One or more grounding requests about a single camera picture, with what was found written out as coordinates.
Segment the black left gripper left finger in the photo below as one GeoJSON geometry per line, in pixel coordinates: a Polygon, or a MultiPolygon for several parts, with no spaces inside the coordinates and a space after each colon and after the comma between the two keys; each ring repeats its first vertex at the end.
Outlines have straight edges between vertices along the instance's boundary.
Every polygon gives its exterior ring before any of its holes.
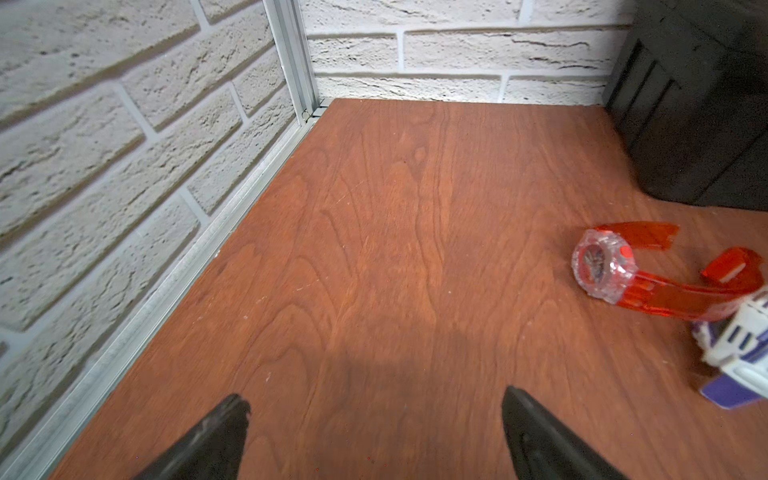
{"type": "Polygon", "coordinates": [[[250,404],[230,394],[134,479],[237,479],[250,404]]]}

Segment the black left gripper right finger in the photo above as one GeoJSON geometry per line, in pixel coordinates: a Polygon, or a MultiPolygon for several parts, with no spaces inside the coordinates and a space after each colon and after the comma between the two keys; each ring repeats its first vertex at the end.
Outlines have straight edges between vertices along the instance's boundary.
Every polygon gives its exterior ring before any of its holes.
{"type": "Polygon", "coordinates": [[[623,479],[525,390],[509,386],[501,404],[505,438],[519,479],[623,479]]]}

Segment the red translucent watch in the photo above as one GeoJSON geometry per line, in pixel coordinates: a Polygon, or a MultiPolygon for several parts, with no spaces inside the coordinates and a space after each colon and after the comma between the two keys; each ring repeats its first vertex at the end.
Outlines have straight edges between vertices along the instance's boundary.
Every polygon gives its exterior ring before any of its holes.
{"type": "Polygon", "coordinates": [[[763,258],[744,247],[726,249],[712,260],[701,272],[702,285],[675,282],[638,267],[635,250],[668,250],[678,232],[676,224],[650,221],[588,229],[572,254],[575,280],[589,296],[609,304],[691,322],[723,320],[764,286],[763,258]]]}

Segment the purple white toy watch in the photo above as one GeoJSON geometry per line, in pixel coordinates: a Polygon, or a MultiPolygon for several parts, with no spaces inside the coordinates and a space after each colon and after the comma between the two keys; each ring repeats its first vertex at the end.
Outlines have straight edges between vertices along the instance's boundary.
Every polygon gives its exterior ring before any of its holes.
{"type": "Polygon", "coordinates": [[[730,317],[696,322],[692,335],[701,361],[719,375],[699,389],[718,407],[732,410],[767,397],[767,289],[762,288],[730,317]]]}

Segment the black plastic toolbox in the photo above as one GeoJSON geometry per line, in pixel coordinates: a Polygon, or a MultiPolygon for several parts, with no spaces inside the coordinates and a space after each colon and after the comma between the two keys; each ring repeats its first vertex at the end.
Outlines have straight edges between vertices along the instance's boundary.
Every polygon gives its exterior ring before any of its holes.
{"type": "Polygon", "coordinates": [[[646,194],[766,210],[766,2],[638,2],[603,100],[646,194]]]}

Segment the aluminium floor rail left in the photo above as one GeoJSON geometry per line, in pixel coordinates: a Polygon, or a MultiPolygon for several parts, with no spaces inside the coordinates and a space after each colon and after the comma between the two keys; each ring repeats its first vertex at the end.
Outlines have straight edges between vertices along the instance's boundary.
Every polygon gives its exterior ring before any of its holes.
{"type": "Polygon", "coordinates": [[[3,479],[48,478],[317,121],[316,116],[308,117],[285,131],[163,280],[130,312],[101,356],[1,465],[3,479]]]}

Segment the aluminium corner post left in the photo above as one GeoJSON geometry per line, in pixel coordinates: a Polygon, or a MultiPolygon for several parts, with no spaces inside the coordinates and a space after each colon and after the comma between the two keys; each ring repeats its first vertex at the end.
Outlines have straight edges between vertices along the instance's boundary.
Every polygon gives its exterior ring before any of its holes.
{"type": "Polygon", "coordinates": [[[307,122],[320,107],[308,39],[296,0],[263,1],[292,103],[300,121],[307,122]]]}

